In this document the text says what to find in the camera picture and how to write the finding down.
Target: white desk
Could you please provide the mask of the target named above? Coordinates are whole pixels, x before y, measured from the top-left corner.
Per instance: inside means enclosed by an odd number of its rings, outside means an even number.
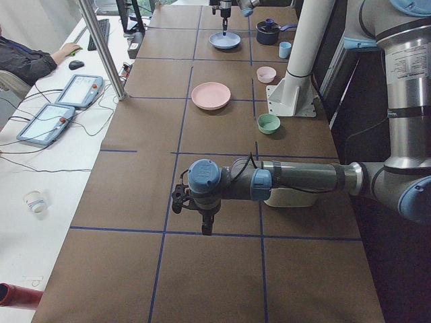
[[[132,62],[127,54],[127,40],[123,38],[119,17],[109,19],[108,47],[116,68],[120,71],[123,62]],[[73,42],[84,26],[85,23],[81,20],[65,42]],[[89,33],[86,31],[78,41],[84,49],[74,57],[68,57],[53,73],[36,83],[40,91],[63,89],[73,74],[100,75],[104,78],[105,85],[110,83],[97,51],[86,50],[88,39]],[[75,59],[83,61],[85,66],[70,71],[69,62]],[[33,87],[29,95],[37,92]],[[54,102],[59,92],[48,92],[45,95]],[[117,98],[112,87],[107,89],[99,102],[102,106],[115,109]],[[19,108],[36,114],[45,103],[46,99],[39,95],[21,103]],[[83,124],[92,134],[100,130],[111,114],[112,110],[103,108],[96,102],[74,121]],[[14,116],[31,118],[29,114],[20,111]],[[16,135],[24,125],[23,122],[9,121],[0,132],[0,145],[16,141]],[[81,127],[71,124],[48,149],[25,155],[1,156],[37,170],[91,169],[108,125],[109,123],[96,136],[90,137]],[[0,149],[12,152],[38,150],[35,146],[23,143],[0,146]],[[1,282],[44,290],[89,176],[90,172],[33,172],[0,159]],[[22,200],[31,190],[39,190],[48,204],[48,209],[39,216],[33,214]],[[30,322],[33,315],[32,310],[0,308],[1,323]]]

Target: white plate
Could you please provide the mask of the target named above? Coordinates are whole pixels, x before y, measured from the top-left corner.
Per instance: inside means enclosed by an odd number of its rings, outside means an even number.
[[[225,36],[223,36],[222,32],[218,32],[209,37],[211,45],[219,49],[231,49],[237,47],[240,41],[241,37],[233,32],[226,32]]]
[[[193,89],[191,99],[201,109],[216,110],[229,102],[230,90],[229,87],[221,83],[202,83]]]

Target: pink plate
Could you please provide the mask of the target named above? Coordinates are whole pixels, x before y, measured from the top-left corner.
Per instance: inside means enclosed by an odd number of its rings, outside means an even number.
[[[201,109],[216,110],[224,107],[229,102],[230,90],[221,83],[202,83],[193,89],[191,99]]]

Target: white stand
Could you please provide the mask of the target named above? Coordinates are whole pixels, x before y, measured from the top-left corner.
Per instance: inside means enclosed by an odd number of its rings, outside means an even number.
[[[286,76],[267,86],[268,111],[276,116],[316,116],[310,74],[335,0],[304,0]]]

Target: blue cup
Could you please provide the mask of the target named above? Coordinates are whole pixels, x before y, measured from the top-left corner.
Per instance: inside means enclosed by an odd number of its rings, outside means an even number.
[[[286,59],[290,55],[290,51],[292,50],[292,44],[289,42],[280,42],[278,57],[281,59]]]

